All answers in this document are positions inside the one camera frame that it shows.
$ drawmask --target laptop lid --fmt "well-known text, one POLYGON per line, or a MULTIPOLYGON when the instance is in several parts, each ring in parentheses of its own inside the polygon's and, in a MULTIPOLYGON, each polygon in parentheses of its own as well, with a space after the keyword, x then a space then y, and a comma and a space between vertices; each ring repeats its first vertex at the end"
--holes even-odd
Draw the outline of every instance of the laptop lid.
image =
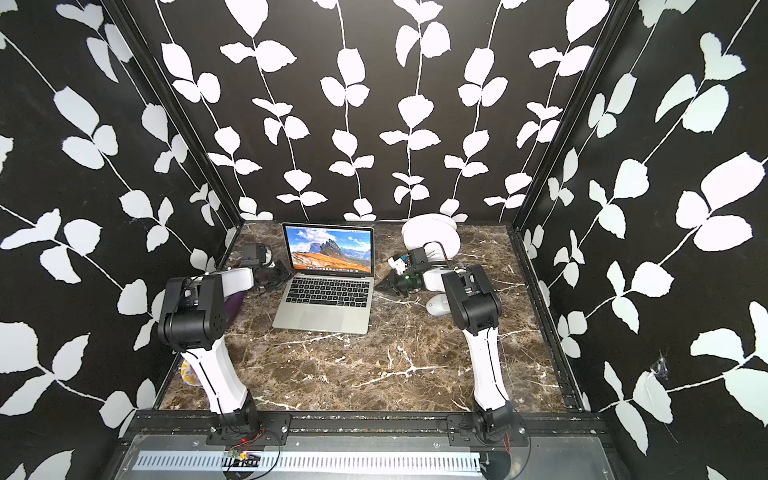
POLYGON ((283 223, 290 266, 327 276, 373 276, 373 228, 283 223))

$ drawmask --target white leaf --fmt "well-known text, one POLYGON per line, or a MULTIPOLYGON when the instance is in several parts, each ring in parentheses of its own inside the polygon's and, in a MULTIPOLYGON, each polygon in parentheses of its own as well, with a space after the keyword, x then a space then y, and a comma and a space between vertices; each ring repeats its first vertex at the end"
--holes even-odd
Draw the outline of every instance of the white leaf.
POLYGON ((684 191, 677 202, 675 221, 682 228, 696 228, 707 219, 710 209, 695 192, 684 191))
POLYGON ((728 90, 717 84, 694 98, 683 114, 683 127, 695 133, 714 132, 728 109, 728 90))
POLYGON ((168 141, 168 118, 161 105, 147 104, 141 114, 141 125, 160 141, 168 141))
POLYGON ((589 109, 589 117, 587 118, 587 125, 589 128, 594 128, 605 113, 605 95, 597 94, 592 100, 592 106, 589 109))
POLYGON ((698 338, 690 344, 690 354, 719 356, 721 359, 731 359, 739 363, 744 361, 741 338, 731 329, 699 333, 698 338))
POLYGON ((722 55, 723 46, 714 33, 701 35, 699 46, 704 53, 705 80, 729 80, 746 71, 739 55, 722 55))
POLYGON ((616 416, 619 418, 621 426, 624 427, 624 430, 627 430, 637 444, 637 448, 647 455, 648 431, 645 428, 643 417, 640 416, 637 409, 628 402, 622 402, 616 405, 616 416))
POLYGON ((286 182, 288 182, 288 184, 297 192, 304 190, 304 187, 309 185, 312 181, 312 175, 301 170, 288 170, 283 174, 283 178, 285 178, 286 182))
POLYGON ((533 229, 533 243, 534 247, 539 248, 541 246, 541 242, 544 241, 544 228, 541 225, 537 225, 535 229, 533 229))
POLYGON ((264 71, 278 71, 296 61, 291 50, 274 40, 265 40, 256 47, 256 60, 264 71))
POLYGON ((413 48, 413 45, 421 38, 421 35, 408 25, 403 25, 397 31, 397 39, 395 40, 395 53, 397 55, 397 62, 401 67, 406 66, 406 59, 408 53, 413 48))
POLYGON ((112 25, 111 23, 107 23, 104 26, 104 33, 107 34, 107 42, 109 42, 109 48, 112 50, 112 53, 114 53, 114 56, 123 63, 131 61, 131 59, 134 57, 134 54, 128 47, 128 44, 125 43, 125 39, 118 30, 118 27, 112 25))
POLYGON ((408 137, 408 148, 422 150, 440 143, 440 138, 430 130, 417 130, 408 137))
POLYGON ((696 96, 696 82, 693 75, 685 74, 674 85, 667 90, 664 98, 661 99, 659 107, 656 109, 656 122, 672 108, 678 106, 686 100, 696 96))
POLYGON ((549 200, 555 201, 560 193, 560 184, 555 177, 549 177, 547 179, 547 187, 549 187, 549 200))
POLYGON ((579 348, 576 340, 572 339, 570 336, 561 339, 560 345, 563 347, 563 353, 565 353, 565 355, 570 356, 572 359, 581 357, 581 348, 579 348))
POLYGON ((621 162, 614 184, 614 198, 637 198, 648 191, 648 167, 628 158, 621 162))
POLYGON ((614 388, 616 396, 619 398, 619 400, 624 400, 624 387, 621 385, 621 380, 619 380, 619 377, 616 375, 614 367, 612 367, 608 362, 604 364, 603 378, 606 382, 608 382, 608 385, 614 388))
POLYGON ((259 33, 261 24, 266 20, 266 0, 224 0, 224 3, 249 37, 259 33))
POLYGON ((30 378, 0 406, 0 415, 23 415, 30 413, 40 395, 43 394, 54 380, 55 377, 50 373, 30 378))
POLYGON ((367 215, 373 212, 373 207, 367 198, 357 198, 352 202, 352 205, 357 210, 358 215, 367 215))
POLYGON ((741 408, 747 410, 768 426, 768 402, 765 401, 768 392, 768 372, 753 369, 738 369, 725 372, 725 388, 741 408))
POLYGON ((256 214, 256 201, 251 197, 240 197, 237 201, 237 206, 240 207, 243 212, 253 215, 256 214))
POLYGON ((614 93, 611 94, 611 101, 608 102, 606 111, 616 115, 624 111, 629 103, 629 99, 632 98, 632 91, 636 83, 637 79, 631 73, 621 75, 619 81, 616 82, 614 93))
POLYGON ((411 187, 411 198, 413 200, 424 200, 429 197, 429 190, 424 185, 414 185, 411 187))
POLYGON ((617 296, 624 294, 624 288, 627 285, 627 281, 624 279, 624 273, 621 271, 621 266, 619 266, 619 262, 614 260, 614 262, 611 264, 610 267, 608 267, 608 272, 605 274, 605 276, 608 278, 608 281, 611 282, 611 285, 614 287, 614 292, 617 296))
POLYGON ((451 49, 451 36, 440 22, 432 22, 422 36, 422 54, 427 58, 439 57, 451 49))
POLYGON ((603 207, 608 204, 608 200, 605 198, 605 189, 594 180, 589 181, 589 198, 598 202, 603 207))
POLYGON ((224 127, 216 130, 214 134, 216 143, 228 154, 234 154, 240 147, 240 135, 232 127, 224 127))
POLYGON ((322 194, 318 194, 317 192, 304 192, 300 196, 301 204, 305 205, 307 207, 311 207, 312 205, 321 204, 322 202, 328 200, 325 198, 322 194))
MULTIPOLYGON (((275 117, 282 117, 283 115, 288 115, 290 111, 293 110, 293 105, 283 103, 282 101, 279 101, 276 104, 274 104, 269 100, 264 100, 263 98, 251 98, 250 100, 253 102, 254 105, 256 105, 257 107, 263 108, 264 110, 270 112, 275 117)), ((344 105, 343 95, 342 95, 341 102, 342 102, 341 105, 344 105)))
POLYGON ((51 368, 56 379, 66 381, 80 371, 80 367, 83 364, 83 352, 88 345, 89 336, 91 336, 90 333, 77 336, 62 345, 58 352, 56 352, 51 368))
POLYGON ((624 212, 618 205, 606 205, 598 214, 598 223, 616 237, 624 239, 627 231, 627 223, 624 220, 624 212))
POLYGON ((104 21, 104 13, 101 10, 101 6, 92 3, 86 5, 82 10, 74 5, 60 4, 56 5, 56 12, 64 18, 69 18, 70 20, 76 20, 86 24, 95 31, 98 31, 99 27, 101 27, 101 23, 104 21))
POLYGON ((151 380, 145 379, 136 391, 136 406, 142 410, 151 409, 155 396, 154 384, 151 380))
POLYGON ((429 22, 442 10, 442 6, 434 2, 416 3, 416 0, 394 0, 395 5, 411 14, 418 23, 429 22))
POLYGON ((600 23, 608 13, 607 0, 574 0, 565 12, 565 30, 568 41, 574 42, 600 23))
POLYGON ((563 59, 563 54, 560 53, 555 47, 550 47, 543 48, 541 50, 534 50, 528 54, 528 58, 531 59, 534 67, 541 68, 548 63, 552 63, 553 61, 561 61, 563 59))
POLYGON ((664 296, 670 291, 674 278, 656 263, 643 262, 634 271, 632 290, 645 296, 664 296))
POLYGON ((598 138, 603 138, 616 130, 616 117, 611 114, 603 114, 598 123, 598 138))
POLYGON ((460 203, 455 198, 449 198, 440 205, 440 213, 449 217, 456 213, 460 203))
POLYGON ((567 263, 567 262, 568 262, 568 248, 567 247, 562 247, 554 255, 554 260, 553 260, 552 266, 555 266, 558 263, 567 263))
POLYGON ((352 175, 355 174, 354 166, 347 161, 333 162, 333 164, 330 167, 328 167, 328 170, 337 174, 342 174, 345 177, 351 177, 352 175))
POLYGON ((65 245, 43 250, 43 253, 40 254, 40 264, 56 280, 61 280, 65 283, 80 283, 81 281, 80 277, 72 269, 65 245))
POLYGON ((200 101, 200 89, 195 83, 188 80, 176 80, 171 85, 192 103, 196 104, 200 101))
POLYGON ((541 130, 538 132, 538 135, 536 136, 536 141, 540 144, 545 144, 552 140, 552 137, 554 137, 554 133, 558 131, 558 125, 560 124, 557 120, 550 120, 547 122, 547 124, 541 128, 541 130))
POLYGON ((286 135, 291 140, 299 140, 300 138, 304 138, 310 134, 310 131, 307 130, 304 122, 302 122, 299 118, 296 118, 296 117, 291 117, 291 116, 286 117, 285 129, 286 129, 286 135))
POLYGON ((563 55, 563 59, 560 61, 560 66, 558 67, 558 75, 561 77, 570 77, 571 75, 577 74, 578 72, 584 70, 587 67, 587 63, 589 62, 589 58, 591 56, 592 47, 589 45, 580 45, 574 48, 573 50, 563 55))
POLYGON ((750 302, 750 317, 755 327, 755 354, 768 359, 768 311, 758 302, 750 302))
POLYGON ((633 332, 637 333, 640 329, 640 317, 637 314, 637 308, 635 308, 632 300, 629 300, 625 296, 619 296, 614 298, 611 302, 611 308, 617 317, 633 332))
POLYGON ((336 148, 351 160, 352 156, 357 151, 357 137, 350 134, 348 131, 336 129, 333 131, 333 136, 331 138, 336 148))
POLYGON ((118 83, 119 80, 114 75, 112 63, 109 61, 109 45, 107 45, 107 42, 100 38, 88 37, 85 44, 88 46, 88 51, 91 53, 91 57, 93 57, 94 62, 96 62, 96 65, 101 71, 103 71, 104 74, 107 75, 107 78, 114 83, 118 83))
POLYGON ((346 88, 346 100, 353 107, 359 107, 368 98, 370 88, 365 85, 350 85, 346 88))
POLYGON ((38 365, 38 336, 26 323, 0 322, 0 373, 24 372, 38 365))
POLYGON ((578 283, 578 263, 570 262, 566 265, 563 269, 563 278, 565 278, 565 282, 568 285, 576 287, 576 283, 578 283))
POLYGON ((523 187, 527 187, 530 183, 531 176, 525 172, 512 174, 504 179, 504 186, 507 188, 507 193, 510 195, 523 187))
POLYGON ((7 236, 2 243, 0 243, 0 248, 3 250, 10 250, 26 245, 27 243, 53 240, 60 225, 61 213, 58 208, 55 208, 50 212, 42 214, 40 218, 38 218, 38 221, 35 222, 34 227, 16 230, 14 233, 7 236))
POLYGON ((557 117, 560 112, 563 111, 560 107, 544 107, 544 105, 536 102, 536 101, 529 101, 527 104, 525 104, 525 107, 536 114, 539 120, 544 121, 548 120, 552 117, 557 117))
MULTIPOLYGON (((211 225, 212 227, 215 225, 214 218, 210 212, 210 205, 209 204, 203 204, 202 207, 200 207, 200 215, 203 216, 203 220, 205 220, 205 223, 211 225)), ((147 250, 149 250, 149 236, 147 235, 147 250)))
POLYGON ((518 132, 518 140, 517 140, 517 147, 521 148, 523 144, 538 131, 538 124, 534 121, 527 121, 525 124, 520 128, 520 131, 518 132))
POLYGON ((256 51, 240 42, 221 45, 219 51, 235 63, 240 63, 248 57, 256 57, 256 51))
POLYGON ((104 424, 110 429, 115 429, 133 410, 134 406, 128 396, 125 395, 125 392, 118 390, 107 397, 107 401, 98 412, 101 414, 104 424))
POLYGON ((394 145, 399 141, 408 140, 408 134, 400 130, 383 131, 379 134, 379 138, 384 140, 387 145, 394 145))
POLYGON ((718 165, 701 181, 701 191, 717 210, 754 191, 765 177, 765 168, 747 152, 718 165))
POLYGON ((227 155, 208 152, 208 158, 210 158, 211 163, 218 165, 219 167, 233 167, 235 165, 232 159, 227 155))
POLYGON ((472 132, 464 137, 464 155, 467 157, 467 160, 469 160, 472 155, 485 148, 485 145, 488 144, 488 140, 487 130, 472 132))
POLYGON ((197 88, 208 103, 215 104, 221 97, 219 78, 212 73, 201 73, 200 77, 197 79, 197 88))
POLYGON ((402 185, 398 185, 397 187, 395 187, 395 202, 397 202, 397 204, 400 205, 402 202, 402 198, 408 193, 410 193, 410 190, 408 189, 408 187, 404 187, 402 185))
POLYGON ((752 238, 752 227, 736 215, 718 215, 703 223, 694 236, 694 244, 705 252, 720 252, 741 245, 752 238))
POLYGON ((64 236, 72 250, 81 255, 88 255, 96 250, 101 227, 90 220, 78 218, 64 225, 64 236))
POLYGON ((469 162, 464 170, 462 170, 462 177, 470 178, 475 175, 484 174, 488 171, 488 167, 482 162, 469 162))
POLYGON ((576 174, 577 169, 578 169, 578 155, 576 154, 576 149, 572 148, 565 155, 565 160, 563 160, 563 183, 573 178, 573 176, 576 174))
POLYGON ((400 110, 400 116, 406 125, 414 128, 432 113, 435 104, 427 100, 424 95, 418 94, 403 98, 398 102, 397 108, 400 110))
POLYGON ((118 313, 141 315, 147 312, 147 284, 142 279, 134 280, 123 288, 118 299, 118 313))
POLYGON ((170 74, 174 77, 194 82, 189 55, 187 55, 181 45, 175 43, 163 43, 162 51, 165 68, 168 69, 170 74))
POLYGON ((362 157, 357 157, 355 161, 352 162, 352 166, 354 168, 371 168, 373 167, 373 155, 364 155, 362 157))
POLYGON ((486 197, 482 199, 482 201, 484 201, 486 205, 492 207, 493 205, 503 204, 507 199, 504 197, 486 197))
POLYGON ((198 270, 206 271, 208 255, 198 248, 192 249, 190 254, 190 265, 198 270))
POLYGON ((261 166, 255 162, 248 160, 247 158, 241 158, 235 162, 235 170, 237 170, 237 173, 240 175, 248 175, 251 172, 261 170, 261 166))
POLYGON ((264 134, 270 139, 272 145, 277 145, 277 135, 280 133, 280 128, 283 128, 283 124, 274 118, 264 119, 264 134))
POLYGON ((141 190, 131 190, 120 197, 123 211, 133 218, 152 218, 152 204, 147 194, 141 190))
POLYGON ((366 66, 357 48, 342 48, 336 56, 336 64, 345 85, 356 84, 366 79, 366 66))
POLYGON ((53 102, 59 113, 64 116, 71 124, 85 132, 88 136, 94 133, 98 125, 98 114, 96 110, 69 87, 64 87, 57 91, 53 96, 53 102))
POLYGON ((118 140, 111 125, 101 125, 94 133, 94 144, 103 154, 117 155, 118 140))

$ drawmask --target white computer mouse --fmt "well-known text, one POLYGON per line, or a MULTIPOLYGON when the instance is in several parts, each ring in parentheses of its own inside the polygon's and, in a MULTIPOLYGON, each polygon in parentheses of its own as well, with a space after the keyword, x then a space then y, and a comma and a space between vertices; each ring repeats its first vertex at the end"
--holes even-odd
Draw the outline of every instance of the white computer mouse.
POLYGON ((451 307, 448 305, 448 296, 441 293, 429 299, 427 302, 427 312, 434 316, 448 315, 451 312, 451 307))

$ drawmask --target laptop keyboard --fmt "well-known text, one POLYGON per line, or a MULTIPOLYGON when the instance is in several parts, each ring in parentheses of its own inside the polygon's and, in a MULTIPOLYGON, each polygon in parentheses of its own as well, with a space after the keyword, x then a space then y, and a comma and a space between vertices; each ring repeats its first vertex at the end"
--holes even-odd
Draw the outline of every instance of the laptop keyboard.
POLYGON ((370 283, 355 280, 294 278, 286 302, 366 307, 369 287, 370 283))

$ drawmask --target metal grille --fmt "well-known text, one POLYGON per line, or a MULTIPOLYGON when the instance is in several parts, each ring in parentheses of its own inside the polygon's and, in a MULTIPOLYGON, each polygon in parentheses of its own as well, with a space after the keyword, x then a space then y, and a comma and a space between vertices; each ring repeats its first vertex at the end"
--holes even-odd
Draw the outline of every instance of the metal grille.
POLYGON ((133 470, 176 472, 265 472, 278 461, 274 472, 371 473, 377 475, 471 475, 480 472, 480 455, 473 452, 260 452, 258 467, 230 467, 224 452, 144 450, 133 470))

